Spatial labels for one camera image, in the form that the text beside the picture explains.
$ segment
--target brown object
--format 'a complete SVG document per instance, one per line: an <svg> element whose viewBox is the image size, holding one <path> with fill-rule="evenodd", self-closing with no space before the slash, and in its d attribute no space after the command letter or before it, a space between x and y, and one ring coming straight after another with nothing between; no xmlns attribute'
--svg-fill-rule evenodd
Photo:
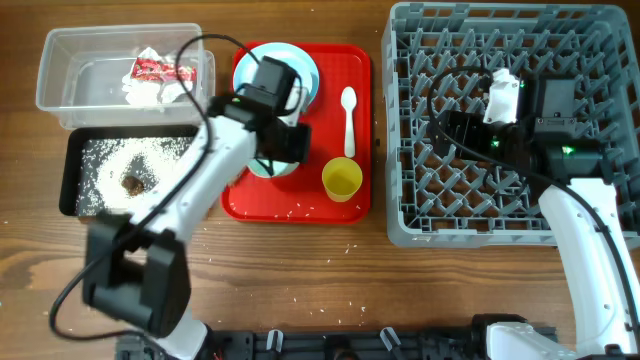
<svg viewBox="0 0 640 360"><path fill-rule="evenodd" d="M58 211L70 132L34 105L47 33L60 27L171 22L198 23L243 42L361 47L373 64L373 136L381 143L373 149L371 212L356 225L239 223L215 205L196 229L188 253L194 317L214 330L379 331L465 325L476 313L509 312L556 326L560 342L572 346L573 308L557 250L400 249L387 239L380 44L395 2L22 0L0 7L0 359L113 359L112 341L69 343L55 338L47 325L51 303L84 264L87 234L86 225ZM629 19L640 17L635 0L607 3L622 6ZM640 22L630 24L640 40ZM205 47L216 57L216 87L229 89L236 48L224 41ZM633 255L639 264L640 252ZM59 319L62 329L76 334L127 327L90 311L78 290Z"/></svg>
<svg viewBox="0 0 640 360"><path fill-rule="evenodd" d="M144 184L140 179L133 175L125 176L124 180L122 180L122 187L127 190L129 196L137 196L144 192Z"/></svg>

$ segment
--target cup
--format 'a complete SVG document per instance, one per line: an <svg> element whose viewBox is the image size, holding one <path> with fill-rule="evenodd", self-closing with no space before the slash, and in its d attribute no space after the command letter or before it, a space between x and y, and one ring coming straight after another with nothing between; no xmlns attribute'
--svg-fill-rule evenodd
<svg viewBox="0 0 640 360"><path fill-rule="evenodd" d="M335 158L322 169L322 184L331 200L345 202L360 189L362 169L349 158Z"/></svg>

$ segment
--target gray dish rack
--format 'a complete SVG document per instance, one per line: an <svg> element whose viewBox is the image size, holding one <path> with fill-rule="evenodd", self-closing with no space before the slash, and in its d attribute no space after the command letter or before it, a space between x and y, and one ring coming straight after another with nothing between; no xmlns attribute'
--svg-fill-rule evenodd
<svg viewBox="0 0 640 360"><path fill-rule="evenodd" d="M387 111L387 232L403 247L555 245L521 179L432 152L426 93L445 69L575 76L578 136L606 143L629 248L640 245L640 72L624 11L608 5L398 3L382 38ZM434 100L483 113L477 74L446 77ZM491 171L487 185L482 184Z"/></svg>

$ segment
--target clear plastic bin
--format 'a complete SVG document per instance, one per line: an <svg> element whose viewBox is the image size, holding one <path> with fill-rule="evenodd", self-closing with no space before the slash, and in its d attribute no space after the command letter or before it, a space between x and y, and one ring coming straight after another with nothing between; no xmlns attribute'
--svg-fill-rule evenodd
<svg viewBox="0 0 640 360"><path fill-rule="evenodd" d="M146 47L163 57L175 56L184 43L201 33L197 24L54 29L40 61L36 105L56 115L66 129L197 123L200 119L185 96L170 104L130 105L122 77ZM196 68L193 94L203 104L214 91L213 61L202 42L192 44L180 61Z"/></svg>

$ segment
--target white spoon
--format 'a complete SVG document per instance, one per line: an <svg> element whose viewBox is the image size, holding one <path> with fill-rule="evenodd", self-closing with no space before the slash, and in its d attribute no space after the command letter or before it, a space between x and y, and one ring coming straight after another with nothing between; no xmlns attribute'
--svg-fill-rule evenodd
<svg viewBox="0 0 640 360"><path fill-rule="evenodd" d="M347 86L342 91L340 103L347 113L347 122L344 132L344 155L352 158L356 155L356 140L353 133L353 109L356 108L356 92L351 86Z"/></svg>

